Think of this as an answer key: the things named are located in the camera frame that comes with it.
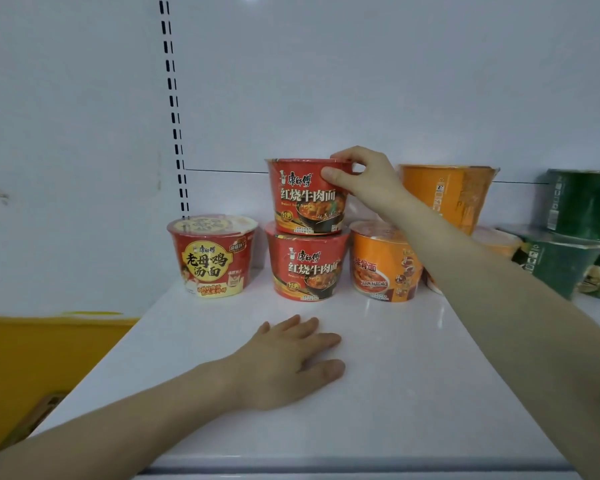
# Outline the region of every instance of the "orange instant noodle cup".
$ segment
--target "orange instant noodle cup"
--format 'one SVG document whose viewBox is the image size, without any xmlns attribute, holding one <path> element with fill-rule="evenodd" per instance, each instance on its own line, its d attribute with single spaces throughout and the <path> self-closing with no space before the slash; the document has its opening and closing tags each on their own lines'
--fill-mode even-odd
<svg viewBox="0 0 600 480">
<path fill-rule="evenodd" d="M 415 296 L 422 265 L 402 233 L 383 221 L 351 224 L 351 280 L 355 288 L 382 301 Z"/>
<path fill-rule="evenodd" d="M 473 230 L 471 237 L 477 242 L 487 246 L 494 253 L 499 254 L 508 260 L 513 257 L 522 245 L 522 239 L 517 235 L 492 229 L 491 227 L 477 226 Z M 430 290 L 442 294 L 442 291 L 440 291 L 440 288 L 438 288 L 429 272 L 426 273 L 425 279 Z"/>
<path fill-rule="evenodd" d="M 296 301 L 329 298 L 342 273 L 349 230 L 321 237 L 281 233 L 275 222 L 265 226 L 273 288 L 279 295 Z"/>
<path fill-rule="evenodd" d="M 342 229 L 347 193 L 320 176 L 326 166 L 353 172 L 353 163 L 333 159 L 266 160 L 280 232 L 334 234 Z"/>
<path fill-rule="evenodd" d="M 478 223 L 493 177 L 488 166 L 400 165 L 410 193 L 467 235 Z"/>
<path fill-rule="evenodd" d="M 240 293 L 249 282 L 253 236 L 258 223 L 243 216 L 210 214 L 170 223 L 187 291 L 203 298 Z"/>
</svg>

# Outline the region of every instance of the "white shelf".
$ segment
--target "white shelf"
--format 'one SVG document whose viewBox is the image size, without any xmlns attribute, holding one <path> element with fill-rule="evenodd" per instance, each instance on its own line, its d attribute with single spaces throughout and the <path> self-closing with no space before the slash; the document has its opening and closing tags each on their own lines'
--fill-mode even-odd
<svg viewBox="0 0 600 480">
<path fill-rule="evenodd" d="M 600 300 L 578 299 L 600 314 Z M 151 387 L 243 345 L 299 312 L 343 342 L 343 379 L 277 411 L 240 412 L 186 438 L 155 466 L 197 472 L 562 469 L 568 464 L 475 345 L 444 297 L 421 286 L 382 303 L 343 276 L 334 297 L 299 303 L 262 270 L 240 295 L 199 299 L 181 282 L 146 313 L 40 430 Z"/>
</svg>

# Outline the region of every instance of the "forearm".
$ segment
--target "forearm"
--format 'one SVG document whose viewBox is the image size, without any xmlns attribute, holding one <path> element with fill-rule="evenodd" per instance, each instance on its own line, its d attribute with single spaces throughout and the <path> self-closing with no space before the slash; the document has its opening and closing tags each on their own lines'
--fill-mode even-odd
<svg viewBox="0 0 600 480">
<path fill-rule="evenodd" d="M 554 444 L 576 468 L 600 477 L 600 327 L 411 195 L 401 195 L 386 217 Z"/>
<path fill-rule="evenodd" d="M 90 412 L 0 453 L 0 480 L 121 480 L 229 411 L 214 362 Z"/>
</svg>

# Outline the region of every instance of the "person's left hand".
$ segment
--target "person's left hand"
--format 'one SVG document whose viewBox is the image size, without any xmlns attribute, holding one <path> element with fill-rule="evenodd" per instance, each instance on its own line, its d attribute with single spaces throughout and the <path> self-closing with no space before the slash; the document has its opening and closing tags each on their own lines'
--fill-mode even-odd
<svg viewBox="0 0 600 480">
<path fill-rule="evenodd" d="M 318 323 L 315 317 L 301 322 L 300 315 L 273 327 L 264 322 L 240 350 L 219 361 L 235 386 L 236 408 L 279 408 L 342 377 L 341 360 L 303 368 L 305 361 L 342 339 L 336 333 L 314 333 Z"/>
</svg>

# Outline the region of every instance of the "hand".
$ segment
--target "hand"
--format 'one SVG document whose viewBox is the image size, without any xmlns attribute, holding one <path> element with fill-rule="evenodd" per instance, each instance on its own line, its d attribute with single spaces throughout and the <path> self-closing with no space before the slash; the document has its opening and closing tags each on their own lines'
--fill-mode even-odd
<svg viewBox="0 0 600 480">
<path fill-rule="evenodd" d="M 279 408 L 342 377 L 341 360 L 325 360 L 303 369 L 306 360 L 342 339 L 336 333 L 314 333 L 318 323 L 315 317 L 301 322 L 300 315 L 273 327 L 264 322 L 240 350 L 220 361 L 235 386 L 236 408 Z"/>
<path fill-rule="evenodd" d="M 374 152 L 362 146 L 353 146 L 334 153 L 331 158 L 360 163 L 366 167 L 359 175 L 325 167 L 320 175 L 327 182 L 351 192 L 369 209 L 381 216 L 387 215 L 398 201 L 410 196 L 384 153 Z"/>
</svg>

